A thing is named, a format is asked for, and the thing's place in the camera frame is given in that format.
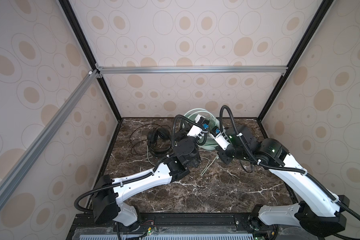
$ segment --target headphones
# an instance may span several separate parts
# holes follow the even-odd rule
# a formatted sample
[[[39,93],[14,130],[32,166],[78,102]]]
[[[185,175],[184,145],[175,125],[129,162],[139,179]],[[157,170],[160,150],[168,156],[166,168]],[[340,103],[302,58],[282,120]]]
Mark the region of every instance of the headphones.
[[[154,129],[149,130],[147,134],[147,145],[150,153],[155,157],[164,157],[167,155],[168,151],[171,149],[171,146],[166,150],[156,151],[152,148],[152,145],[157,143],[157,138],[160,137],[164,141],[171,139],[171,134],[164,127],[155,127]]]

